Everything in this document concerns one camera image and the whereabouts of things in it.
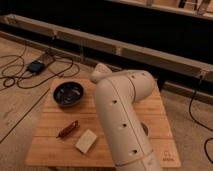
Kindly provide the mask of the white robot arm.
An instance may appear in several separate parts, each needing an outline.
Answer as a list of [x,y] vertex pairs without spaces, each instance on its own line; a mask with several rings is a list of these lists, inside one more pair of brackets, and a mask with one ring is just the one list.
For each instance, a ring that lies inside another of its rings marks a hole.
[[90,76],[94,103],[117,171],[163,171],[133,104],[150,96],[153,76],[144,70],[113,72],[99,63]]

